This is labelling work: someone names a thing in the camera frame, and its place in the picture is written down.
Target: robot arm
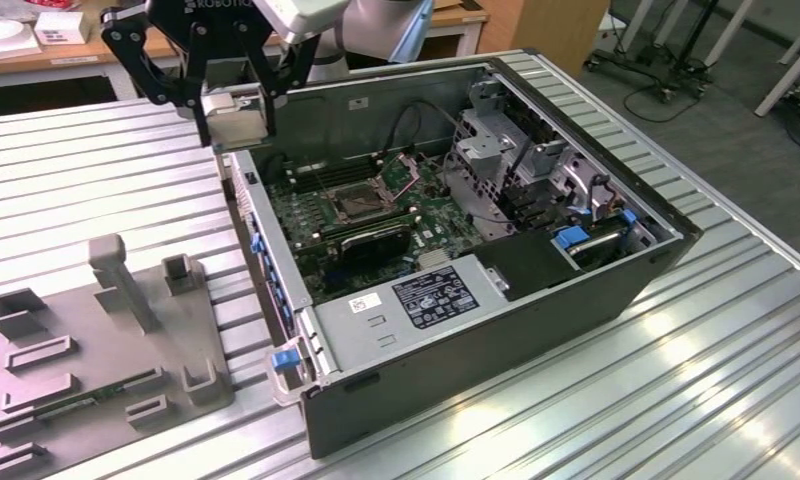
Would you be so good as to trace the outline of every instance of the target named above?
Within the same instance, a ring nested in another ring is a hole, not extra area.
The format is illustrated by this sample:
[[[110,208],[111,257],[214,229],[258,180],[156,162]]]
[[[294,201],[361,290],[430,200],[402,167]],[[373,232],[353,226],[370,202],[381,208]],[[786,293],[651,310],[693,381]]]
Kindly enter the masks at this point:
[[[343,60],[350,49],[390,61],[413,61],[433,9],[434,0],[147,0],[127,10],[104,10],[102,36],[148,99],[159,105],[172,102],[179,113],[195,119],[202,144],[210,146],[202,102],[208,62],[246,57],[260,82],[267,133],[274,135],[276,100],[306,85],[315,58],[326,65],[322,58]],[[151,25],[180,54],[176,76],[167,75],[146,53]],[[322,42],[320,34],[330,29],[331,41]],[[278,64],[264,54],[274,31],[287,44]]]

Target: motherboard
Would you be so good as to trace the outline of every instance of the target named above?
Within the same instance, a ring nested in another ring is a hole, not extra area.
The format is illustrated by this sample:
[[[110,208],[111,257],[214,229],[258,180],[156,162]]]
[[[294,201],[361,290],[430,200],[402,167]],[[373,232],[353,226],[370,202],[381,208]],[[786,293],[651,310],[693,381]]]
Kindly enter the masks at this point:
[[[443,159],[402,152],[288,169],[272,207],[315,302],[463,255],[485,241],[446,187]]]

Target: white desk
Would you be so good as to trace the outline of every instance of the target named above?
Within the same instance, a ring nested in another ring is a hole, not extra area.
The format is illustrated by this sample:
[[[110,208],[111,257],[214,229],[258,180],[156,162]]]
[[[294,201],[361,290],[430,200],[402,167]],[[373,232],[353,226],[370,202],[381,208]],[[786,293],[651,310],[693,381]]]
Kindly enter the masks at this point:
[[[481,31],[487,20],[489,14],[485,11],[466,11],[462,7],[441,10],[434,14],[434,26],[427,33],[427,38],[459,36],[457,56],[473,55],[478,51]],[[108,49],[98,44],[103,45],[103,42],[99,37],[94,36],[88,52],[84,45],[46,47],[43,54],[19,57],[8,61],[2,60],[0,87],[76,78],[107,77],[119,100],[139,98],[139,92],[127,70],[115,61]],[[166,55],[152,55],[155,63],[164,68],[176,66],[179,59],[171,54],[168,46],[163,43],[163,46],[155,45],[154,48],[164,49],[167,52]],[[66,55],[55,53],[58,51],[66,52]],[[270,45],[264,51],[268,55],[278,55],[280,48],[278,45]],[[43,57],[43,61],[36,61],[36,57]],[[7,68],[7,64],[15,63],[15,60],[18,60],[18,68],[14,66]]]
[[[792,48],[786,52],[786,55],[784,55],[784,58],[780,59],[780,63],[782,63],[784,65],[789,64],[789,62],[792,61],[792,59],[800,51],[800,35],[798,36],[796,43],[792,45]],[[798,80],[798,77],[800,77],[800,58],[798,58],[798,61],[792,65],[789,71],[786,72],[786,75],[784,76],[777,86],[765,97],[762,104],[757,108],[757,115],[765,117],[769,114],[769,112],[774,108],[774,105],[777,105],[777,102],[780,102],[781,98],[784,98],[784,96],[786,95],[786,92],[789,92],[789,90],[792,89],[792,86]]]
[[[638,11],[635,12],[635,17],[631,19],[629,23],[629,28],[626,29],[626,34],[623,35],[623,50],[629,51],[633,42],[635,41],[635,37],[638,36],[638,32],[641,31],[641,27],[643,26],[643,22],[646,21],[646,16],[650,13],[650,9],[653,8],[653,4],[655,0],[643,0],[638,5]],[[677,23],[679,22],[679,17],[682,17],[682,12],[685,11],[685,7],[689,4],[689,0],[677,0],[677,4],[671,7],[673,10],[667,15],[667,19],[665,20],[665,24],[662,25],[662,29],[658,31],[658,36],[653,40],[655,45],[663,45],[667,43],[667,39],[670,38],[670,33],[673,32]]]

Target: wooden cabinet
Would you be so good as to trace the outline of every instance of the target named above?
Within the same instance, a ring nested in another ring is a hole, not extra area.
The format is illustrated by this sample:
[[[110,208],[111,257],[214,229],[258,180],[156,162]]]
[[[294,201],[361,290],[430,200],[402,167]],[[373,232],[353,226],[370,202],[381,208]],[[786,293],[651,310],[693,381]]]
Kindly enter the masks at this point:
[[[533,47],[578,76],[593,50],[609,0],[477,0],[490,14],[481,53]]]

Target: cable on floor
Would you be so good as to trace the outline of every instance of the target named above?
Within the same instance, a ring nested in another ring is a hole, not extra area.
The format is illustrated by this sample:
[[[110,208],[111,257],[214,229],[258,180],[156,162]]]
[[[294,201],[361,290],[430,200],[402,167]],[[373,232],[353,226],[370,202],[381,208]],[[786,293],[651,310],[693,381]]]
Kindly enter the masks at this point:
[[[689,110],[691,110],[698,104],[699,102],[703,100],[702,98],[698,98],[697,100],[694,100],[694,102],[687,105],[682,110],[679,110],[675,114],[673,114],[670,117],[667,118],[650,118],[646,115],[639,114],[633,108],[631,105],[629,105],[629,100],[631,100],[631,98],[638,95],[639,93],[643,93],[654,88],[657,88],[658,86],[655,84],[653,85],[647,85],[646,87],[641,87],[638,90],[635,90],[634,92],[631,92],[629,95],[626,95],[626,97],[623,97],[623,108],[629,111],[629,113],[631,113],[635,117],[638,117],[641,120],[645,120],[650,123],[670,123],[673,122],[677,118],[679,118]]]

